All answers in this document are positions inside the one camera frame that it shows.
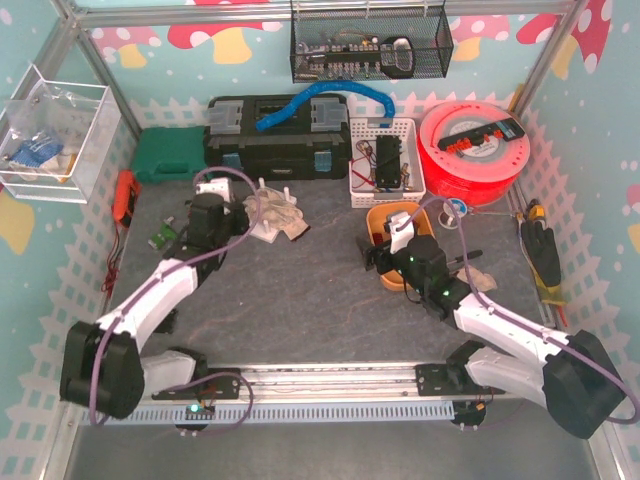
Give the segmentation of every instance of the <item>screwdriver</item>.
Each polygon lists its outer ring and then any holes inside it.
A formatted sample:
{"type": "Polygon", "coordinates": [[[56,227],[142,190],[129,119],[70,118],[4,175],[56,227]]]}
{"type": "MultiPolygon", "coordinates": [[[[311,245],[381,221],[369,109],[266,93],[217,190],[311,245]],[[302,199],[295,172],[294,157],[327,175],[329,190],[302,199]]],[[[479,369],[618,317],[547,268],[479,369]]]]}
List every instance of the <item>screwdriver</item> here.
{"type": "MultiPolygon", "coordinates": [[[[482,255],[482,250],[471,250],[470,252],[467,252],[467,258],[469,260],[478,258],[480,255],[482,255]]],[[[450,262],[447,262],[447,267],[451,265],[455,265],[456,263],[462,263],[462,262],[464,262],[464,258],[462,255],[460,255],[454,258],[453,260],[451,260],[450,262]]]]}

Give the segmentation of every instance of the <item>gray tabletop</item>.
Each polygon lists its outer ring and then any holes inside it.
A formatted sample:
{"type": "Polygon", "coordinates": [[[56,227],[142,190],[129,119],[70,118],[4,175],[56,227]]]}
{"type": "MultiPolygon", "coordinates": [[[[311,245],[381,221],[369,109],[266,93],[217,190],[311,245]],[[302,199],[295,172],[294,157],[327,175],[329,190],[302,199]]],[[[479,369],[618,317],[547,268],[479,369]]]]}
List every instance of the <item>gray tabletop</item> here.
{"type": "MultiPolygon", "coordinates": [[[[366,209],[352,209],[346,180],[289,182],[309,230],[297,242],[280,234],[268,244],[250,237],[232,250],[221,270],[178,306],[173,334],[156,334],[145,354],[184,346],[210,363],[297,363],[339,361],[436,361],[467,335],[430,317],[404,293],[386,290],[366,272],[355,244],[367,235],[366,209]]],[[[281,189],[283,183],[269,186],[281,189]]],[[[242,198],[248,187],[234,182],[242,198]]],[[[162,220],[187,219],[189,182],[144,185],[127,238],[112,305],[131,294],[157,267],[161,256],[147,243],[162,220]]],[[[506,201],[492,206],[507,210],[506,201]]],[[[461,254],[457,232],[437,225],[439,207],[429,211],[440,246],[461,254]]],[[[514,220],[476,215],[464,219],[470,249],[484,255],[473,265],[490,273],[498,289],[489,296],[514,312],[541,322],[531,272],[520,252],[514,220]]]]}

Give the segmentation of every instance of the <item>white picket fence print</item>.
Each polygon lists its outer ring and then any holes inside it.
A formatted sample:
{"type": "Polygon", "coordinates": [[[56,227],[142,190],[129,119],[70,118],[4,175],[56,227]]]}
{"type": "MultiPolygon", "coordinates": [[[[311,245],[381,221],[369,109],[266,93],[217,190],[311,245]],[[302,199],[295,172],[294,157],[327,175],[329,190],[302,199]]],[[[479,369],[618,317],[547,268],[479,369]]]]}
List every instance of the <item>white picket fence print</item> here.
{"type": "MultiPolygon", "coordinates": [[[[630,337],[616,328],[619,308],[607,302],[609,282],[600,280],[597,273],[600,257],[589,253],[592,236],[582,231],[584,214],[574,210],[576,194],[567,191],[567,175],[561,175],[558,168],[561,158],[553,156],[553,142],[545,139],[546,127],[538,124],[538,114],[539,110],[529,109],[523,117],[532,158],[522,172],[520,184],[527,198],[537,198],[545,206],[547,221],[554,229],[564,275],[562,289],[569,300],[565,311],[570,331],[584,329],[596,335],[621,377],[640,394],[640,365],[625,352],[630,337]]],[[[615,412],[621,418],[632,414],[628,400],[615,412]]],[[[640,426],[616,426],[616,430],[621,444],[640,449],[640,426]]],[[[633,464],[628,448],[625,455],[627,462],[633,464]]]]}
{"type": "Polygon", "coordinates": [[[115,183],[118,172],[131,164],[134,151],[133,136],[121,122],[91,199],[80,207],[82,223],[72,226],[76,241],[65,246],[69,263],[58,268],[60,288],[49,292],[51,314],[39,319],[44,337],[30,347],[33,370],[19,377],[24,388],[22,401],[6,411],[13,423],[9,435],[0,440],[3,480],[39,478],[46,461],[51,445],[44,440],[58,405],[65,338],[73,323],[93,321],[102,310],[105,295],[100,287],[114,239],[111,205],[115,183]]]}
{"type": "MultiPolygon", "coordinates": [[[[439,103],[457,99],[455,92],[450,93],[445,98],[438,98],[434,92],[431,92],[425,98],[418,98],[415,93],[411,93],[405,99],[396,98],[394,93],[390,96],[396,106],[396,115],[398,117],[416,119],[422,118],[427,110],[439,103]]],[[[513,93],[504,99],[498,100],[495,94],[492,93],[478,100],[507,108],[512,98],[513,93]]],[[[476,95],[475,93],[471,93],[460,100],[476,100],[476,95]]],[[[383,112],[378,102],[355,94],[349,95],[347,102],[349,105],[349,113],[353,117],[379,117],[383,112]]],[[[135,100],[130,101],[129,104],[142,128],[195,127],[198,125],[206,125],[208,122],[206,115],[208,102],[202,104],[195,98],[190,98],[186,104],[182,104],[174,98],[171,98],[167,105],[160,105],[155,100],[151,100],[148,106],[142,106],[135,100]]]]}

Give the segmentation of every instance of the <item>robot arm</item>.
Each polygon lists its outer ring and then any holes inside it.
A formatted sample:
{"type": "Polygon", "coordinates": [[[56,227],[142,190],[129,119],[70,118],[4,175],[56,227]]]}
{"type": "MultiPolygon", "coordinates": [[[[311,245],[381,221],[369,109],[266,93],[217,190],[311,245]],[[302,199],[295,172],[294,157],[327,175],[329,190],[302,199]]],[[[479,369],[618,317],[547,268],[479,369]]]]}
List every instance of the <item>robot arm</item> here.
{"type": "Polygon", "coordinates": [[[466,349],[456,372],[456,384],[475,383],[517,394],[546,408],[566,431],[589,438],[625,394],[600,373],[550,344],[553,338],[595,361],[619,378],[600,341],[580,331],[568,335],[531,322],[471,292],[468,284],[452,276],[446,256],[431,235],[415,235],[413,226],[404,226],[406,212],[390,215],[386,230],[390,240],[372,246],[358,241],[365,268],[374,266],[379,274],[396,270],[408,286],[420,295],[420,303],[453,328],[474,334],[498,347],[466,349]],[[506,314],[514,325],[497,315],[506,314]]]}
{"type": "Polygon", "coordinates": [[[130,415],[143,396],[182,385],[194,379],[206,359],[196,352],[174,349],[141,358],[151,334],[169,313],[218,270],[224,256],[196,265],[184,263],[227,244],[249,227],[241,202],[234,202],[228,178],[198,185],[189,211],[189,225],[165,254],[151,276],[122,304],[94,324],[77,322],[67,334],[60,396],[89,405],[91,371],[98,344],[120,318],[102,359],[97,390],[97,410],[115,418],[130,415]],[[175,269],[171,275],[165,275],[175,269]]]}

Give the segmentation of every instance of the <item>gray floor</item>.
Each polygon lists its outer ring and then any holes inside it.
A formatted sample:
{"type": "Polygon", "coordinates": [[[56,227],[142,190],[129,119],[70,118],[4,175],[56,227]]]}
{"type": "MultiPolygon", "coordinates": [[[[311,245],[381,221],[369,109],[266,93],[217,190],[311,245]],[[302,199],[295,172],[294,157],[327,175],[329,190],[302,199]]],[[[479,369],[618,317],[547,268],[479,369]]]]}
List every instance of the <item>gray floor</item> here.
{"type": "MultiPolygon", "coordinates": [[[[367,210],[350,207],[346,180],[290,186],[311,230],[294,243],[281,234],[273,245],[250,238],[234,249],[222,269],[179,305],[175,333],[152,337],[145,354],[181,345],[218,364],[434,361],[465,340],[465,334],[430,318],[404,294],[384,289],[374,271],[365,272],[355,237],[367,235],[367,210]]],[[[248,191],[237,182],[234,188],[248,191]]],[[[181,227],[184,202],[192,195],[189,182],[143,186],[112,305],[155,269],[160,255],[147,239],[170,215],[181,227]]],[[[507,205],[501,201],[492,208],[507,210],[507,205]]],[[[449,256],[460,255],[457,232],[437,225],[434,209],[429,217],[441,247],[449,256]]],[[[473,216],[464,226],[469,248],[484,250],[474,265],[497,281],[498,290],[490,296],[539,322],[514,220],[473,216]]]]}
{"type": "Polygon", "coordinates": [[[486,420],[494,428],[477,432],[449,422],[244,426],[202,438],[173,427],[83,427],[65,479],[598,478],[585,442],[519,404],[494,402],[486,420]]]}

